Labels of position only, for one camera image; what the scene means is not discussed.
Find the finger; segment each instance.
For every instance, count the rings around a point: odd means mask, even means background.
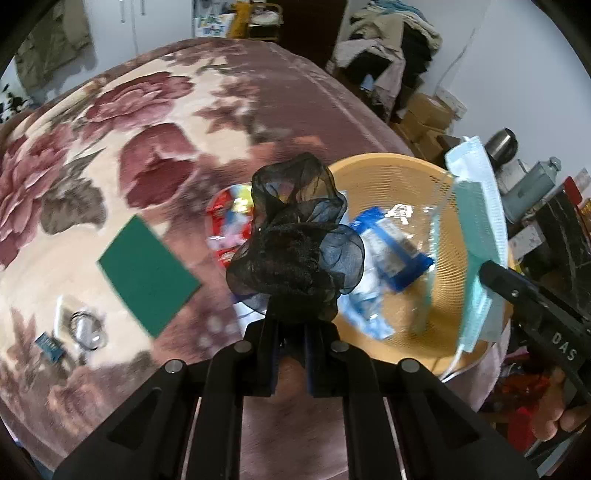
[[[564,413],[564,409],[562,385],[554,384],[548,387],[548,390],[541,398],[535,415],[540,416],[545,421],[557,421]]]
[[[560,417],[560,428],[565,432],[578,429],[591,416],[591,405],[571,408]]]
[[[550,440],[558,432],[558,425],[554,421],[544,421],[542,418],[531,419],[531,431],[538,440]]]
[[[566,379],[566,374],[560,367],[555,367],[550,375],[550,385],[562,385]]]

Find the floral blanket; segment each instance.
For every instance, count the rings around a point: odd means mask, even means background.
[[[0,131],[0,415],[52,469],[166,360],[197,362],[239,339],[224,272],[205,243],[214,193],[305,151],[327,164],[408,154],[311,62],[254,41],[173,44],[23,116]],[[133,215],[203,282],[158,338],[96,263]],[[104,312],[108,338],[69,366],[34,343],[52,332],[62,295]],[[287,363],[275,397],[247,399],[243,478],[345,470],[340,401],[305,391],[301,368]]]

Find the mesh basket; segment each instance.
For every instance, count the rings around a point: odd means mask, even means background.
[[[349,218],[377,205],[385,210],[398,203],[414,208],[414,228],[428,229],[428,213],[423,207],[438,204],[449,191],[452,178],[435,165],[406,155],[376,153],[357,155],[330,167],[339,190],[347,192]],[[413,232],[426,238],[426,232]],[[412,332],[418,305],[422,304],[426,281],[416,281],[403,293],[387,293],[384,316],[397,330],[382,342],[365,336],[351,326],[342,315],[334,322],[343,340],[364,349],[371,357],[398,362],[405,357],[419,360],[434,373],[443,372],[456,351],[456,339],[462,318],[467,256],[462,229],[453,195],[441,211],[439,251],[432,290],[432,303],[424,333]],[[461,368],[480,358],[487,344],[478,342],[474,352],[464,354]]]

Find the blue face mask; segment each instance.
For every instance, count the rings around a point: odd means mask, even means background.
[[[478,339],[496,342],[501,336],[503,299],[480,283],[478,272],[487,260],[507,267],[507,230],[495,175],[480,139],[473,137],[450,150],[446,164],[456,177],[454,193],[468,260],[458,347],[471,352]]]

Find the cardboard box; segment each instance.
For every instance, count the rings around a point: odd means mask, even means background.
[[[421,124],[432,129],[445,130],[452,123],[453,112],[449,107],[424,93],[415,93],[407,108]]]
[[[408,137],[406,136],[406,134],[404,133],[404,131],[400,128],[400,124],[390,123],[390,127],[392,128],[392,130],[394,130],[398,134],[398,136],[400,138],[402,138],[402,140],[404,141],[404,143],[406,143],[407,147],[410,148],[411,152],[413,152],[413,155],[415,157],[420,158],[421,160],[425,160],[425,157],[423,157],[423,154],[417,148],[417,144],[411,142],[408,139]]]
[[[428,125],[423,124],[417,118],[417,116],[410,111],[406,112],[402,121],[400,122],[400,129],[404,132],[404,135],[406,135],[406,137],[413,143],[418,142],[421,139],[421,137],[429,130],[436,130],[439,133],[444,133],[442,129],[429,127]]]
[[[441,132],[429,130],[418,141],[418,149],[421,151],[425,160],[433,161],[443,152],[443,147],[437,141]]]

